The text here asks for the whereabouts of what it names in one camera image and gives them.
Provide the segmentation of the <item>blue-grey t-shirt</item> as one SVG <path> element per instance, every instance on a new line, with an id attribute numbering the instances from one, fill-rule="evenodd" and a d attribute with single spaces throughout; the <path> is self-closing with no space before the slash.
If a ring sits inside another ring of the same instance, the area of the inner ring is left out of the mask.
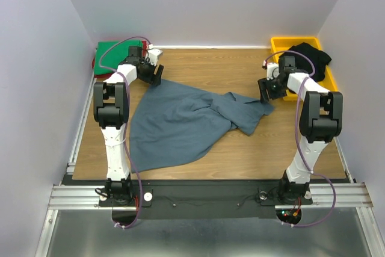
<path id="1" fill-rule="evenodd" d="M 131 119 L 131 158 L 139 172 L 189 164 L 231 130 L 250 136 L 273 111 L 255 98 L 163 80 L 145 92 Z"/>

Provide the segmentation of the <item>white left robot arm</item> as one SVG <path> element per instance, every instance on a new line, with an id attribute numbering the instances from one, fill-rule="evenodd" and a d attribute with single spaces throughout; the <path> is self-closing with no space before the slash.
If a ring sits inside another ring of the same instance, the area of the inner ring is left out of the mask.
<path id="1" fill-rule="evenodd" d="M 111 202 L 125 206 L 138 200 L 126 160 L 129 84 L 140 79 L 153 86 L 160 85 L 164 66 L 158 64 L 158 60 L 163 52 L 152 45 L 147 49 L 129 46 L 128 55 L 116 68 L 110 68 L 103 65 L 103 59 L 111 51 L 112 48 L 109 48 L 103 53 L 99 66 L 112 71 L 112 75 L 104 81 L 95 82 L 93 87 L 93 115 L 103 135 L 107 158 L 105 187 L 97 189 L 96 193 L 104 205 Z"/>

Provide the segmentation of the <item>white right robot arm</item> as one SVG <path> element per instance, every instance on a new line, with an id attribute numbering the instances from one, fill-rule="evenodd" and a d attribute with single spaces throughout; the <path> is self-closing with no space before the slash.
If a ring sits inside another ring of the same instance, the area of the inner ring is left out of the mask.
<path id="1" fill-rule="evenodd" d="M 283 98 L 287 91 L 297 95 L 295 142 L 297 152 L 277 187 L 280 201 L 310 196 L 310 177 L 321 152 L 342 130 L 343 96 L 312 79 L 312 73 L 299 69 L 294 51 L 280 51 L 279 61 L 264 60 L 266 77 L 258 81 L 262 102 Z"/>

